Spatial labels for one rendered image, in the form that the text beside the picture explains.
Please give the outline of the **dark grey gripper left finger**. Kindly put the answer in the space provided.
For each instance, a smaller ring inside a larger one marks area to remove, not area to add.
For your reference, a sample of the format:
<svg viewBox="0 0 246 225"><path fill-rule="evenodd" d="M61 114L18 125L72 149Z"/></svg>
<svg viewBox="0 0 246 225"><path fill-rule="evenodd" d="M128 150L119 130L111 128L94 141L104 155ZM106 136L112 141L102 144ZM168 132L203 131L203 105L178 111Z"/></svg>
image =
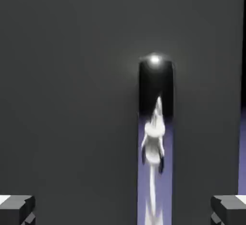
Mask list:
<svg viewBox="0 0 246 225"><path fill-rule="evenodd" d="M36 225L32 195L0 195L0 225Z"/></svg>

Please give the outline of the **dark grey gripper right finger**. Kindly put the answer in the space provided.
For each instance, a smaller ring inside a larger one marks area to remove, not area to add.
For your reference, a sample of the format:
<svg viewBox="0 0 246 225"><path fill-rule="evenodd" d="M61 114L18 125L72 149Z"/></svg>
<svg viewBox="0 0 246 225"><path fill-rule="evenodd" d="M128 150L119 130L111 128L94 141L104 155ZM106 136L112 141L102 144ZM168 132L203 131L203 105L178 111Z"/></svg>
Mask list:
<svg viewBox="0 0 246 225"><path fill-rule="evenodd" d="M210 225L246 225L246 195L215 195L210 204Z"/></svg>

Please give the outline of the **dark grey cabinet door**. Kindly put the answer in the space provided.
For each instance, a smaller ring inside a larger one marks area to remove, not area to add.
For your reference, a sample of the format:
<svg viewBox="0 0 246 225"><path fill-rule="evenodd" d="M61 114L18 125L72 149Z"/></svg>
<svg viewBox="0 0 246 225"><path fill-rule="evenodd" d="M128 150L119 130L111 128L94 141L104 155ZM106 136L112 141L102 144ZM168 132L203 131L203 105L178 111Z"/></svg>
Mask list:
<svg viewBox="0 0 246 225"><path fill-rule="evenodd" d="M174 225L238 192L244 0L0 0L0 192L37 225L136 225L138 60L175 63Z"/></svg>

